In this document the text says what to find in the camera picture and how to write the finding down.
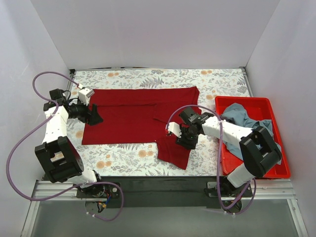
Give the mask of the red t-shirt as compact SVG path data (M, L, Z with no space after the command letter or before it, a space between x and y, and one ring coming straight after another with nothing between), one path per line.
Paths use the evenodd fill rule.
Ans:
M83 145L151 143L158 159L186 169L190 150L177 145L165 126L169 118L182 123L177 109L198 103L197 87L169 89L96 89L90 99L103 122L85 125Z

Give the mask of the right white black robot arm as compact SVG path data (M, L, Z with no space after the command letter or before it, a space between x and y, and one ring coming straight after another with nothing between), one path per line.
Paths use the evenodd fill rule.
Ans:
M221 139L241 152L243 163L226 177L236 189L253 178L262 178L282 160L281 150L263 126L238 126L213 111L198 114L191 106L183 106L178 111L182 124L168 121L166 126L168 133L176 136L178 145L194 150L202 134Z

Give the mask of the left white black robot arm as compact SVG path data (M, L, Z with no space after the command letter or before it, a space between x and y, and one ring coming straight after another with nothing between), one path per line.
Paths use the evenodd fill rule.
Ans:
M80 184L82 189L94 182L101 181L94 170L84 168L83 161L67 136L67 120L78 119L88 125L103 122L98 114L97 105L89 108L93 89L84 87L79 90L77 102L67 99L65 91L55 89L49 92L51 102L44 104L45 116L50 119L46 124L45 137L41 145L35 147L38 158L46 176L52 183L72 182Z

